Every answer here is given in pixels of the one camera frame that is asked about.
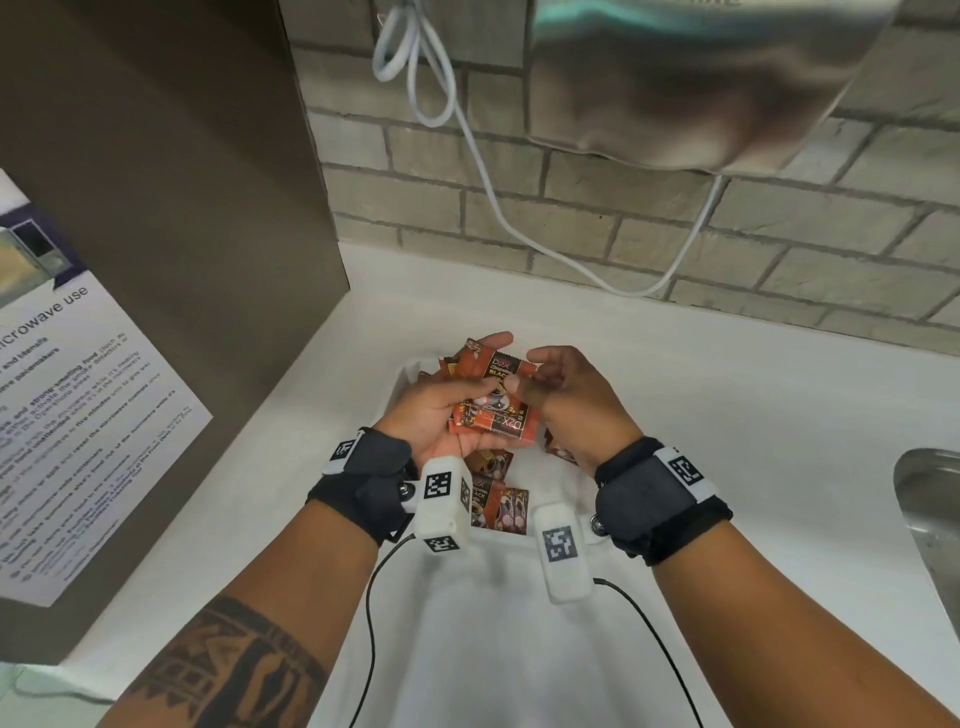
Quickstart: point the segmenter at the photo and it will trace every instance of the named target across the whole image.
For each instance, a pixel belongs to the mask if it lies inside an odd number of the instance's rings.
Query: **pile of packets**
[[[507,392],[502,382],[507,375],[530,376],[536,370],[536,364],[468,339],[459,354],[440,360],[441,377],[495,376],[501,383],[481,400],[467,400],[456,405],[450,416],[450,431],[493,432],[520,442],[534,442],[540,413]],[[550,454],[576,464],[567,450],[556,445],[549,430],[545,433],[544,448]],[[465,462],[473,473],[472,525],[526,535],[530,491],[507,485],[507,471],[513,459],[514,454],[505,449],[478,450],[467,456]]]

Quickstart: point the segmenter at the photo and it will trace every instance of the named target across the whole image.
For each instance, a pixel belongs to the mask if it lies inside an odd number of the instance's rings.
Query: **hand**
[[[527,358],[540,364],[535,376],[510,375],[504,387],[542,413],[557,443],[591,476],[643,437],[610,383],[578,350],[541,347]]]
[[[503,349],[514,343],[514,335],[501,331],[479,341],[488,347]],[[491,432],[453,433],[447,429],[455,404],[485,397],[499,383],[496,377],[442,381],[439,374],[433,375],[404,392],[373,429],[410,443],[418,468],[431,458],[444,455],[467,457],[478,449],[525,447],[528,443]]]

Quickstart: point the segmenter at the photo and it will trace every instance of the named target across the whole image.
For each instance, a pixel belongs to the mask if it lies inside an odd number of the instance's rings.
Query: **sink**
[[[894,468],[900,510],[960,636],[960,453],[912,449]]]

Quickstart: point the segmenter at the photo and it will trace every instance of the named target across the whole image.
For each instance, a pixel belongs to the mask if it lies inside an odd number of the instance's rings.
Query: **black wrist strap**
[[[659,564],[733,516],[718,496],[698,502],[654,456],[662,448],[659,440],[643,437],[596,471],[597,518],[615,546],[631,557],[642,556],[647,566]]]
[[[410,445],[364,428],[342,473],[324,475],[307,495],[354,522],[378,546],[410,521],[400,502],[404,478],[416,478]]]

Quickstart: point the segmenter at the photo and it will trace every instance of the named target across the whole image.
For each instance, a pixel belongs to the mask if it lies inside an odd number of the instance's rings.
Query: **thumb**
[[[451,379],[430,383],[424,387],[431,407],[447,407],[464,400],[475,400],[488,395],[500,381],[495,376],[486,379]]]
[[[518,375],[510,375],[504,378],[503,388],[510,394],[519,397],[524,403],[539,410],[543,409],[553,392],[553,388],[545,382]]]

